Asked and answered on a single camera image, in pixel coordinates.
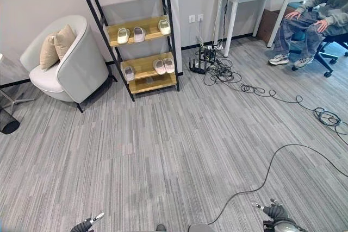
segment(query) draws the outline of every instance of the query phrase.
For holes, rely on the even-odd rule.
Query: slipper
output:
[[[170,25],[167,20],[158,21],[158,29],[160,30],[162,35],[170,34]]]
[[[134,43],[145,40],[146,31],[141,27],[134,27]]]
[[[175,72],[175,66],[174,66],[174,60],[172,58],[166,58],[163,60],[165,71],[167,73],[174,73]]]
[[[134,80],[134,69],[131,66],[127,66],[125,68],[125,71],[123,73],[123,75],[125,76],[125,80],[126,81],[132,81]]]
[[[166,70],[165,70],[165,67],[163,65],[163,61],[162,60],[159,60],[159,59],[156,59],[153,63],[153,68],[156,70],[156,72],[161,75],[161,74],[165,74],[166,73]]]
[[[117,32],[117,43],[120,45],[127,43],[129,39],[129,29],[127,28],[119,28],[119,31]]]

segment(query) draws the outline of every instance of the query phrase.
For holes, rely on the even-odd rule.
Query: seated person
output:
[[[318,11],[309,8],[326,3]],[[348,0],[308,0],[295,11],[287,14],[277,32],[274,52],[269,60],[272,65],[287,64],[291,38],[294,33],[304,31],[306,37],[300,59],[294,63],[303,68],[312,62],[317,48],[328,35],[348,33]]]

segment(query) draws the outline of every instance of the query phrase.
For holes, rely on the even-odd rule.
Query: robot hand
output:
[[[263,212],[270,218],[273,218],[274,222],[281,220],[289,220],[288,212],[285,210],[282,204],[277,200],[271,198],[271,206],[264,206]]]
[[[70,232],[88,232],[88,230],[92,227],[92,225],[100,220],[104,216],[104,213],[99,214],[95,218],[87,218],[82,223],[77,224],[75,227],[73,227]]]
[[[306,231],[299,227],[294,220],[289,218],[288,212],[277,200],[271,198],[271,206],[261,206],[257,203],[253,205],[273,219],[272,221],[264,221],[264,232],[299,232]]]

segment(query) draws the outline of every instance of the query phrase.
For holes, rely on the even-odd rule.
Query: wooden shelf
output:
[[[139,80],[146,77],[158,76],[158,73],[153,68],[153,61],[156,59],[163,60],[165,58],[173,58],[172,53],[163,53],[152,55],[150,57],[132,59],[121,62],[121,69],[124,72],[124,69],[127,66],[131,66],[134,68],[135,72],[135,80]]]
[[[111,47],[117,47],[121,46],[117,42],[117,33],[119,31],[119,28],[128,28],[130,31],[130,36],[128,39],[128,42],[124,45],[131,45],[134,43],[134,27],[141,27],[146,31],[145,40],[149,41],[161,37],[166,37],[168,35],[162,35],[161,32],[158,29],[158,22],[160,20],[168,20],[168,16],[157,16],[157,17],[151,17],[144,20],[138,20],[138,21],[132,21],[124,24],[115,24],[113,26],[108,26],[107,31],[109,34],[109,44]]]
[[[129,89],[132,94],[156,90],[168,86],[176,85],[175,73],[163,74],[134,80],[129,82]]]

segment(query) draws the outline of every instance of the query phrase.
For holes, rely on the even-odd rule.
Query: desk leg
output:
[[[284,0],[284,2],[283,2],[282,8],[281,8],[281,10],[280,10],[280,12],[279,12],[279,15],[278,15],[276,24],[275,24],[274,27],[273,27],[273,31],[272,31],[272,34],[271,34],[271,38],[270,38],[270,40],[268,41],[267,47],[272,47],[274,38],[276,37],[276,34],[277,34],[277,31],[278,31],[279,26],[281,25],[281,22],[282,22],[282,19],[283,19],[285,10],[286,10],[286,8],[287,8],[288,2],[289,2],[289,0]]]
[[[266,0],[262,0],[262,7],[260,8],[258,17],[256,19],[255,27],[254,27],[254,32],[252,33],[253,37],[257,35],[257,30],[259,29],[261,18],[263,15],[263,10],[265,10],[265,7],[266,7]]]
[[[223,54],[224,57],[228,57],[229,46],[231,45],[233,27],[235,22],[235,15],[237,13],[237,6],[238,6],[238,2],[231,2],[231,3],[232,3],[232,12],[231,12],[231,18],[229,19],[225,52]]]
[[[219,6],[221,0],[217,0],[217,11],[216,11],[216,24],[215,24],[215,33],[214,33],[214,43],[215,45],[218,44],[218,38],[219,38],[219,29],[220,29],[220,21],[221,21],[221,6]]]

